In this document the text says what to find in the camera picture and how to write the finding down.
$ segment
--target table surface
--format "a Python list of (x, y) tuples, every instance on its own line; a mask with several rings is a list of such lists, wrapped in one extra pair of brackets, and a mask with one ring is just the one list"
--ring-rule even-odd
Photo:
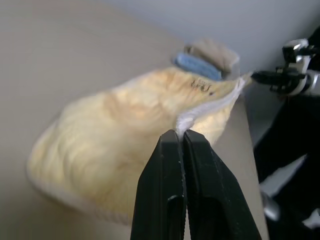
[[(128, 226), (41, 196), (26, 179), (26, 159), (67, 103), (167, 66), (183, 42), (93, 0), (0, 0), (0, 33), (0, 239), (129, 239)], [(268, 239), (243, 99), (214, 150)]]

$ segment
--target yellow plush toy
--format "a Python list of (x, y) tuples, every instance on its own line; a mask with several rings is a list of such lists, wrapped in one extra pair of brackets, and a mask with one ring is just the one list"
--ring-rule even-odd
[(138, 180), (159, 137), (191, 128), (213, 145), (247, 78), (216, 82), (171, 67), (79, 99), (34, 145), (28, 178), (60, 202), (130, 224)]

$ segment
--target beige surface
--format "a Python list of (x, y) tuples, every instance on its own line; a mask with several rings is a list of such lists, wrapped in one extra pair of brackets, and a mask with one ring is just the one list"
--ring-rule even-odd
[[(182, 43), (93, 1), (0, 0), (0, 239), (128, 239), (130, 229), (41, 197), (25, 161), (63, 106), (155, 67)], [(106, 73), (114, 81), (106, 81)], [(244, 105), (215, 150), (234, 172), (261, 235), (266, 227)]]

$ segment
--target wall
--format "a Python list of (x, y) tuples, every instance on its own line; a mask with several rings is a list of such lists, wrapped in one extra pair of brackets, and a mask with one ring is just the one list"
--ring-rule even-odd
[[(241, 71), (269, 70), (282, 62), (282, 45), (308, 37), (320, 25), (319, 0), (101, 0), (167, 29), (186, 42), (221, 41), (241, 56)], [(255, 143), (280, 107), (268, 87), (247, 90)]]

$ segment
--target gray wall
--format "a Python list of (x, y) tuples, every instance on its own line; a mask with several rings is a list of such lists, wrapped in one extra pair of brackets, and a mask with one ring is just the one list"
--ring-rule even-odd
[[(320, 0), (101, 0), (157, 24), (186, 42), (221, 41), (241, 56), (241, 71), (281, 64), (282, 45), (308, 37), (320, 25)], [(256, 142), (279, 109), (267, 87), (253, 85), (247, 109)]]

